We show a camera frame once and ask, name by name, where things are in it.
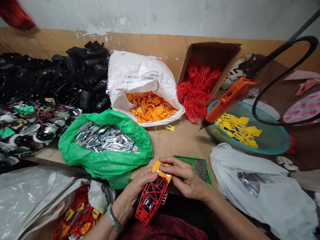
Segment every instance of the orange electric screwdriver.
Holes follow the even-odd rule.
[[[211,110],[202,122],[200,129],[208,127],[227,112],[234,104],[236,104],[243,96],[245,96],[252,87],[256,86],[254,79],[240,78],[230,89],[220,98],[218,104]]]

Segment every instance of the wooden table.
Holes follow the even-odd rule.
[[[217,187],[216,178],[210,164],[210,153],[212,148],[216,146],[215,142],[204,129],[199,131],[199,124],[180,121],[171,124],[175,126],[174,132],[166,130],[164,126],[146,128],[152,139],[154,157],[147,165],[133,170],[130,179],[134,179],[141,170],[153,166],[154,162],[161,157],[180,155],[206,159],[212,184]],[[61,152],[57,147],[57,142],[40,149],[36,155],[25,159],[41,164],[67,168],[80,173],[86,173],[84,168],[68,166],[63,161]]]

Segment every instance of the green plastic bag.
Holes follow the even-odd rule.
[[[138,146],[141,154],[126,152],[101,152],[81,148],[74,138],[85,123],[115,124]],[[83,114],[78,117],[60,137],[59,150],[63,160],[71,166],[82,166],[93,177],[107,179],[113,189],[128,185],[133,169],[145,165],[153,157],[149,133],[124,113],[106,110],[102,113]]]

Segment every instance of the screws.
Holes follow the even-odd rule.
[[[194,170],[200,178],[202,178],[205,182],[207,182],[207,178],[208,178],[207,165],[203,160],[198,160],[198,163],[196,164]]]
[[[97,153],[104,151],[130,152],[140,154],[138,147],[116,125],[98,125],[88,122],[80,127],[75,142],[82,148]]]

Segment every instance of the maroon fabric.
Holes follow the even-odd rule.
[[[156,219],[153,219],[152,226],[144,227],[140,221],[136,221],[130,227],[125,228],[119,239],[208,240],[208,236],[202,230],[191,226],[180,218],[159,214]]]

